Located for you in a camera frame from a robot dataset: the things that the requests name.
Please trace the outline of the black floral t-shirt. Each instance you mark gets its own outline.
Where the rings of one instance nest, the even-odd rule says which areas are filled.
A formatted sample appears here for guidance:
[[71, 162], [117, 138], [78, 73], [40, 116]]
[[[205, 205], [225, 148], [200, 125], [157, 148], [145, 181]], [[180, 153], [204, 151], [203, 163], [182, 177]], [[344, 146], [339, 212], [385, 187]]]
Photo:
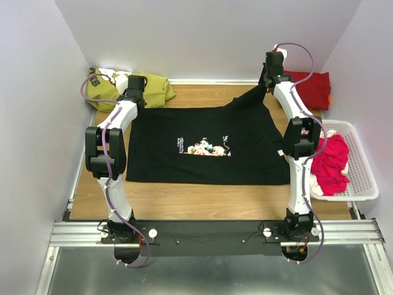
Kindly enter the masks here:
[[145, 109], [132, 123], [126, 180], [285, 185], [282, 136], [258, 85], [225, 106]]

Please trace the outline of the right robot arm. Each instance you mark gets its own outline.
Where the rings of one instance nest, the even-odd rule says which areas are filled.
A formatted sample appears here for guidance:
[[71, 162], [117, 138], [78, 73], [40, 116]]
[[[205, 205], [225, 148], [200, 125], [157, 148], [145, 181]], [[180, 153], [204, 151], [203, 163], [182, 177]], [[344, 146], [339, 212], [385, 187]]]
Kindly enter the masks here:
[[309, 177], [321, 126], [302, 102], [292, 78], [284, 74], [286, 55], [281, 49], [266, 53], [259, 83], [279, 101], [288, 118], [282, 151], [289, 160], [290, 201], [282, 232], [286, 239], [295, 241], [313, 228]]

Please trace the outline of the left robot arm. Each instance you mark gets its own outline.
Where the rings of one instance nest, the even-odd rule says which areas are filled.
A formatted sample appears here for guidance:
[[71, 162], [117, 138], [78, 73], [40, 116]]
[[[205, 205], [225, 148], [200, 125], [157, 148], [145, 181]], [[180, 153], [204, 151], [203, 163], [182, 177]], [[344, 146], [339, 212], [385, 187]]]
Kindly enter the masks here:
[[104, 233], [114, 240], [131, 243], [137, 239], [147, 239], [135, 226], [133, 209], [128, 203], [123, 174], [127, 156], [124, 131], [137, 118], [138, 111], [144, 109], [144, 90], [147, 79], [130, 75], [123, 82], [117, 82], [107, 74], [92, 74], [87, 80], [103, 76], [120, 87], [120, 96], [109, 100], [114, 104], [111, 113], [96, 127], [85, 131], [85, 166], [99, 183], [108, 206], [107, 229]]

